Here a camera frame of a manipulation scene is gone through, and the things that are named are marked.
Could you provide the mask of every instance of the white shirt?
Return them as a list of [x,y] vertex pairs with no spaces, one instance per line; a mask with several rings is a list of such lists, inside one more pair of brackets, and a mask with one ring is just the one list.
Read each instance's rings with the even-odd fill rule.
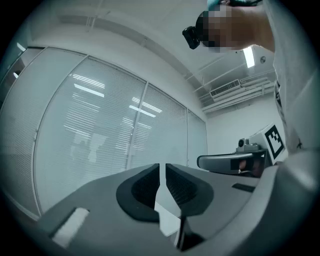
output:
[[274,38],[273,66],[277,76],[274,98],[283,123],[286,148],[292,154],[319,147],[317,54],[299,21],[281,2],[264,0],[263,5]]

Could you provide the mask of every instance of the air conditioning vent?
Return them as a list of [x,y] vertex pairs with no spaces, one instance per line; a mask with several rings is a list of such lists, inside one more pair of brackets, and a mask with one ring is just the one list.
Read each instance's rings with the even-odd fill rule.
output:
[[221,95],[230,93],[239,88],[241,88],[241,85],[240,85],[240,81],[237,79],[210,91],[210,95],[212,98],[217,98],[217,97],[220,97]]

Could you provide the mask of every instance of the window blind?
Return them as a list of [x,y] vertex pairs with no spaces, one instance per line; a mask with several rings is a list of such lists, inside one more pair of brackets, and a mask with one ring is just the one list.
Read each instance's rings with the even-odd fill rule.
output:
[[45,49],[19,75],[1,109],[1,185],[34,219],[39,216],[32,170],[36,130],[59,84],[83,58],[70,51]]
[[198,168],[197,158],[207,154],[206,123],[188,110],[188,166]]
[[39,128],[35,174],[43,212],[87,182],[126,169],[146,82],[87,58],[61,84]]
[[175,216],[180,209],[166,186],[166,163],[187,165],[187,109],[148,85],[133,138],[130,167],[160,163],[156,201]]

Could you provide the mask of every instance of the sticker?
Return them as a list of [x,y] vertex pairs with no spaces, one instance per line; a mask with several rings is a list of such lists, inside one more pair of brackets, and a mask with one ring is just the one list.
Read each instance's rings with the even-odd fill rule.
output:
[[285,148],[276,126],[272,126],[264,135],[271,149],[272,157],[276,159]]

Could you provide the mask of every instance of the camera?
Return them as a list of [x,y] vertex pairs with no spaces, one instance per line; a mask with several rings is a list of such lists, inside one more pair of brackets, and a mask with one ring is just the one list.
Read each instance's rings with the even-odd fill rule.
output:
[[238,141],[238,147],[235,149],[236,152],[252,152],[258,151],[261,147],[257,143],[249,143],[248,138],[242,138]]
[[182,31],[182,35],[187,41],[189,47],[194,50],[200,45],[200,39],[196,34],[196,27],[189,26],[185,30]]

